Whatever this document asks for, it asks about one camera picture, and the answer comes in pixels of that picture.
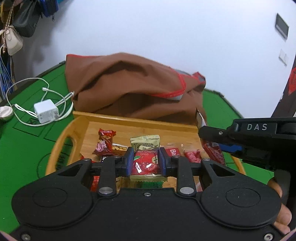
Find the brown fabric bag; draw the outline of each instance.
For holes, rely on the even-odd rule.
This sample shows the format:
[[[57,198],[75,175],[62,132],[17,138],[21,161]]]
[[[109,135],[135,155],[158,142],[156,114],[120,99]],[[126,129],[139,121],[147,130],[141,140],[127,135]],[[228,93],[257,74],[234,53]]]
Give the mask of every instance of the brown fabric bag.
[[[66,81],[77,111],[184,124],[205,118],[205,78],[127,53],[67,55]]]

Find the tray handle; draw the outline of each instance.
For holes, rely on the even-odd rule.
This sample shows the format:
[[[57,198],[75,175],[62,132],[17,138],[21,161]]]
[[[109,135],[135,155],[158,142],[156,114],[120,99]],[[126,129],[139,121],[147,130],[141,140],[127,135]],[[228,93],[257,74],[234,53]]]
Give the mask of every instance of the tray handle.
[[[58,157],[62,151],[67,137],[69,137],[73,143],[73,148],[71,150],[67,165],[70,165],[79,160],[80,150],[88,125],[89,121],[84,116],[77,117],[67,125],[67,127],[60,134],[50,153],[45,175],[51,174],[56,171],[55,167],[58,162]]]

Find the white wall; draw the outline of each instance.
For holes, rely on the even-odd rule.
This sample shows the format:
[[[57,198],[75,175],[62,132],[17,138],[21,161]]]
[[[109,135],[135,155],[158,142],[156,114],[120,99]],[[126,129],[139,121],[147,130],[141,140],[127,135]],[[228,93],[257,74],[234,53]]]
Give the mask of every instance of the white wall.
[[[287,41],[275,30],[279,13]],[[278,59],[287,53],[288,65]],[[67,53],[138,54],[189,73],[220,91],[245,117],[270,117],[296,53],[292,0],[65,0],[39,21],[14,57],[17,79],[65,60]]]

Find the green mat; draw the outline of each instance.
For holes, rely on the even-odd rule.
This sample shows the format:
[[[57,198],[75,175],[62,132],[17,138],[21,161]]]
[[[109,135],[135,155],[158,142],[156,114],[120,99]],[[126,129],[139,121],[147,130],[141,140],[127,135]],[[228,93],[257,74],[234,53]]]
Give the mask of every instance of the green mat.
[[[64,64],[41,75],[49,82],[52,90],[62,95],[68,93]],[[45,84],[37,81],[22,90],[13,98],[11,103],[18,103],[25,109],[32,110],[33,104],[40,101],[44,92],[41,90]],[[48,93],[47,98],[59,100],[53,93]],[[217,92],[205,90],[203,105],[207,113],[209,126],[226,128],[232,124],[233,119],[240,115]],[[24,112],[17,114],[23,121],[34,123]],[[70,115],[64,120],[43,127],[28,127],[17,121],[14,117],[2,125],[0,137],[0,230],[11,232],[18,226],[18,222],[11,209],[12,195],[22,186],[44,176],[47,161],[56,139],[62,130],[73,119]],[[66,141],[59,157],[59,166],[66,163],[71,150],[71,141]],[[235,164],[228,154],[225,154],[227,166],[236,169]],[[272,177],[273,173],[244,164],[247,175],[263,183]]]

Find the silver bolt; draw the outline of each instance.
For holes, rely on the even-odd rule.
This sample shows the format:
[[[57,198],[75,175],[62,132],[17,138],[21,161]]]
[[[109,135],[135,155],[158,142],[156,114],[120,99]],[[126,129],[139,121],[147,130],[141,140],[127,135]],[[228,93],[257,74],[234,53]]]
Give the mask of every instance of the silver bolt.
[[[31,240],[31,236],[29,234],[26,234],[26,233],[22,234],[20,237],[24,241],[30,241]]]
[[[273,234],[266,234],[264,236],[264,241],[271,241],[273,240],[273,238],[274,238]]]
[[[194,189],[191,187],[182,187],[180,188],[180,192],[183,194],[191,194],[194,192]]]
[[[99,189],[99,193],[101,194],[110,194],[113,192],[113,189],[111,187],[102,187]]]

